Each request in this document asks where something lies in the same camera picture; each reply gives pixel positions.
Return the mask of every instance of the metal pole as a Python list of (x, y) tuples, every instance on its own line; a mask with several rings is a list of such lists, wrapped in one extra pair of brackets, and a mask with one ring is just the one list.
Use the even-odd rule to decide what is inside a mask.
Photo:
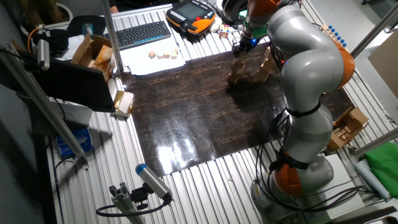
[[(8, 49), (18, 54), (13, 46), (8, 45)], [(4, 62), (10, 72), (14, 75), (16, 80), (21, 84), (23, 89), (32, 98), (33, 102), (39, 107), (44, 116), (48, 119), (55, 130), (61, 135), (61, 137), (68, 144), (70, 149), (75, 155), (85, 161), (86, 154), (81, 148), (80, 144), (69, 130), (68, 126), (63, 122), (59, 114), (51, 107), (49, 100), (47, 99), (43, 89), (37, 83), (36, 79), (30, 72), (25, 71), (24, 65), (15, 56), (1, 52), (0, 59)]]
[(386, 16), (384, 16), (381, 21), (374, 26), (374, 28), (367, 34), (367, 36), (361, 41), (361, 43), (356, 46), (356, 48), (351, 52), (351, 56), (355, 59), (380, 32), (387, 26), (387, 24), (396, 16), (398, 13), (398, 3), (387, 12)]
[(116, 64), (118, 65), (118, 71), (123, 72), (122, 57), (120, 56), (118, 38), (113, 27), (111, 8), (109, 6), (109, 0), (102, 0), (102, 10), (104, 12), (104, 18), (106, 23), (106, 28), (108, 29), (109, 38), (111, 39), (113, 54), (116, 59)]
[(389, 133), (377, 138), (373, 142), (370, 142), (369, 144), (365, 145), (364, 147), (354, 151), (353, 156), (362, 156), (363, 154), (369, 152), (372, 149), (375, 149), (378, 146), (381, 146), (382, 144), (393, 140), (394, 138), (398, 138), (398, 128), (395, 128), (394, 130), (390, 131)]

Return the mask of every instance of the table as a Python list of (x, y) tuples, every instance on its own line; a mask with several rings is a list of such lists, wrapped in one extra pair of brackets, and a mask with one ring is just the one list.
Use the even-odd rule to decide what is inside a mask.
[[(146, 21), (164, 19), (164, 12), (170, 6), (122, 12), (114, 17), (116, 27), (144, 24)], [(324, 23), (310, 1), (304, 1), (303, 13), (311, 22)], [(60, 24), (59, 29), (66, 28)], [(231, 39), (220, 40), (213, 34), (199, 37), (193, 43), (173, 33), (180, 50), (187, 61), (231, 50)], [(111, 93), (123, 90), (121, 79), (115, 77), (109, 82)], [(361, 147), (391, 130), (377, 106), (377, 98), (368, 90), (368, 84), (360, 79), (360, 74), (344, 87), (355, 106), (370, 119), (369, 126), (351, 142)], [(142, 180), (134, 173), (135, 167), (145, 162), (137, 136), (136, 121), (130, 118), (117, 118), (109, 113), (94, 113), (90, 121), (90, 131), (95, 148), (87, 153), (90, 168), (85, 171), (75, 169), (67, 162), (60, 165), (56, 173), (50, 172), (52, 187), (54, 177), (60, 181), (60, 200), (54, 191), (54, 204), (58, 223), (128, 223), (124, 218), (103, 218), (95, 214), (95, 209), (110, 205), (108, 187), (125, 182), (130, 190), (142, 185)], [(277, 141), (266, 144), (265, 165), (275, 159), (273, 148), (280, 148)], [(56, 151), (47, 149), (49, 168), (60, 161)], [(340, 149), (339, 158), (343, 161), (350, 176), (355, 176), (353, 161), (347, 147)], [(254, 178), (256, 152), (253, 148), (224, 156), (189, 169), (165, 175), (161, 179), (173, 192), (174, 201), (156, 213), (144, 215), (150, 223), (260, 223), (258, 211), (250, 198), (250, 185)], [(361, 179), (356, 185), (366, 185)], [(160, 205), (156, 196), (149, 196), (149, 208)]]
[[(280, 131), (266, 138), (271, 121), (285, 108), (278, 74), (265, 83), (249, 77), (264, 60), (267, 46), (250, 52), (247, 77), (235, 86), (226, 80), (232, 52), (146, 76), (121, 77), (125, 91), (134, 93), (132, 118), (145, 162), (157, 175), (282, 138)], [(354, 106), (343, 89), (327, 93), (321, 102), (334, 120)]]

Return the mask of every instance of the blue item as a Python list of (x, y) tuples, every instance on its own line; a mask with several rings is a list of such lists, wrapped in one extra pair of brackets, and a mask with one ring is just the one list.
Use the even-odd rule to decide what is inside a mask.
[(147, 164), (139, 164), (139, 165), (136, 167), (136, 173), (137, 173), (137, 175), (139, 175), (146, 167), (148, 167)]
[[(88, 129), (77, 129), (72, 131), (72, 134), (79, 142), (81, 148), (86, 152), (93, 148), (91, 143), (91, 136)], [(69, 148), (68, 144), (66, 144), (65, 140), (61, 136), (57, 136), (57, 145), (58, 148), (61, 150), (61, 155), (63, 156), (71, 156), (73, 155), (72, 150)]]
[(90, 36), (93, 37), (93, 35), (94, 35), (93, 25), (90, 23), (84, 24), (82, 33), (84, 36), (86, 36), (87, 34), (90, 34)]

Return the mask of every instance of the black monitor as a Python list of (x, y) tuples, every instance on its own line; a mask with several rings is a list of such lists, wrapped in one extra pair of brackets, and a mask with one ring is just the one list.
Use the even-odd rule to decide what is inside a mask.
[[(18, 53), (37, 63), (35, 55), (22, 51)], [(85, 105), (93, 111), (112, 113), (116, 110), (108, 84), (99, 70), (51, 58), (47, 71), (33, 71), (32, 74), (47, 96)], [(24, 91), (2, 60), (0, 84), (14, 91)]]

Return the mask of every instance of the cardboard box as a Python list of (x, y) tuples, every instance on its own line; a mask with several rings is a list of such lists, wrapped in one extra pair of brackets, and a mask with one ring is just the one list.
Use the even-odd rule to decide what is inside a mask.
[(374, 69), (398, 98), (398, 32), (392, 33), (369, 57)]
[(116, 111), (112, 114), (128, 118), (131, 114), (133, 101), (134, 101), (134, 94), (129, 92), (118, 91), (113, 101)]
[(107, 82), (116, 66), (111, 42), (97, 35), (91, 39), (87, 34), (73, 55), (71, 63), (101, 70)]
[(328, 148), (331, 151), (345, 146), (353, 140), (366, 126), (368, 120), (359, 108), (350, 108), (341, 115), (333, 124)]

